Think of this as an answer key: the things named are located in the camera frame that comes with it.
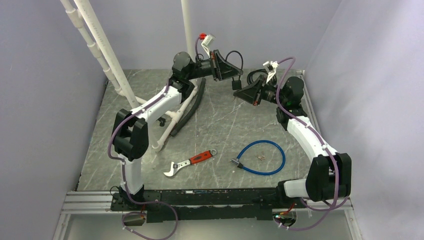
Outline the silver lock keys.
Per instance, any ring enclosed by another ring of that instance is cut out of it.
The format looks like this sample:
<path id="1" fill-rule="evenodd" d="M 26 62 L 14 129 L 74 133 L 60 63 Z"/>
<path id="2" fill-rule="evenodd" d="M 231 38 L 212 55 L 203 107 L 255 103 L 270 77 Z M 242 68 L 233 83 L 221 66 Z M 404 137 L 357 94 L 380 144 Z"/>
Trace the silver lock keys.
<path id="1" fill-rule="evenodd" d="M 255 157 L 256 157 L 256 158 L 258 158 L 260 161 L 264 161 L 264 160 L 266 159 L 266 155 L 265 155 L 265 153 L 264 153 L 263 151 L 258 152 L 258 153 L 255 155 Z"/>

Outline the blue cable lock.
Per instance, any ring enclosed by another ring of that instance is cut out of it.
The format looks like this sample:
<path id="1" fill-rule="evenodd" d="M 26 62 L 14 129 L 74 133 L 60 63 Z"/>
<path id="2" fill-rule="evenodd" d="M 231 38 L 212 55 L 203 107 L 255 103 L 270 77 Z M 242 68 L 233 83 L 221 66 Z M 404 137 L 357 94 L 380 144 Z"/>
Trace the blue cable lock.
<path id="1" fill-rule="evenodd" d="M 274 150 L 271 151 L 271 157 L 267 158 L 264 153 L 262 154 L 256 154 L 254 157 L 257 159 L 258 163 L 265 163 L 269 164 L 273 159 L 274 155 L 278 152 L 279 153 L 279 164 L 277 167 L 273 170 L 258 170 L 255 168 L 251 168 L 249 166 L 246 166 L 241 162 L 242 158 L 244 157 L 246 152 L 249 152 L 250 149 L 256 147 L 257 145 L 270 145 L 274 147 Z M 242 148 L 242 150 L 237 154 L 235 158 L 230 159 L 230 162 L 234 164 L 238 169 L 244 170 L 245 172 L 257 175 L 257 176 L 272 176 L 275 175 L 283 170 L 283 168 L 286 165 L 286 154 L 283 148 L 278 145 L 276 142 L 271 140 L 256 140 L 249 144 L 247 144 L 245 147 Z"/>

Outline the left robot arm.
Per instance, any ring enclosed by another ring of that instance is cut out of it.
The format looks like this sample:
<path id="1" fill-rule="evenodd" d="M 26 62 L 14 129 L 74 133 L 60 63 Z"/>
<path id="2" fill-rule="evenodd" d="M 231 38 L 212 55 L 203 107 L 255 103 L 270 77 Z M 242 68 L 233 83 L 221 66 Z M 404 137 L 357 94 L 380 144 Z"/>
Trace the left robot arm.
<path id="1" fill-rule="evenodd" d="M 183 103 L 193 92 L 194 79 L 212 76 L 215 81 L 227 80 L 243 74 L 243 69 L 225 60 L 218 50 L 207 59 L 192 60 L 185 52 L 173 58 L 172 74 L 165 87 L 143 105 L 130 111 L 121 109 L 115 117 L 113 132 L 107 146 L 109 158 L 120 161 L 121 184 L 119 194 L 131 210 L 144 203 L 142 156 L 149 148 L 149 126 L 168 110 Z"/>

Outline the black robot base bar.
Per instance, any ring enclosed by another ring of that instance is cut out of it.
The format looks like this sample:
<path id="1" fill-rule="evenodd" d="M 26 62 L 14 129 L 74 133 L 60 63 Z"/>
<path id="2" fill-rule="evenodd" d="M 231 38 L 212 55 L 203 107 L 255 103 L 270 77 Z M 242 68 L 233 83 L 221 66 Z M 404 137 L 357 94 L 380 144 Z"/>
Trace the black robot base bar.
<path id="1" fill-rule="evenodd" d="M 226 189 L 152 189 L 132 202 L 120 190 L 112 194 L 113 212 L 146 214 L 148 223 L 188 220 L 256 219 L 271 221 L 279 212 L 304 208 L 281 187 Z"/>

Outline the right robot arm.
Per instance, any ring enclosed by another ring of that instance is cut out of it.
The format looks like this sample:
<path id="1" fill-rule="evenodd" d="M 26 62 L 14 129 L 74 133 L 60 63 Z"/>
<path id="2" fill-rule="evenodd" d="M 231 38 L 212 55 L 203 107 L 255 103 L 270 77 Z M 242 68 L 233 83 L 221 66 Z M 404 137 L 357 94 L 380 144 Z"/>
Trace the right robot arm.
<path id="1" fill-rule="evenodd" d="M 351 193 L 352 160 L 347 153 L 339 153 L 318 133 L 302 107 L 304 81 L 289 77 L 281 89 L 266 83 L 264 75 L 233 93 L 233 96 L 253 106 L 261 101 L 280 103 L 276 108 L 277 121 L 300 144 L 310 160 L 306 178 L 278 183 L 276 203 L 289 207 L 295 198 L 314 202 L 347 198 Z"/>

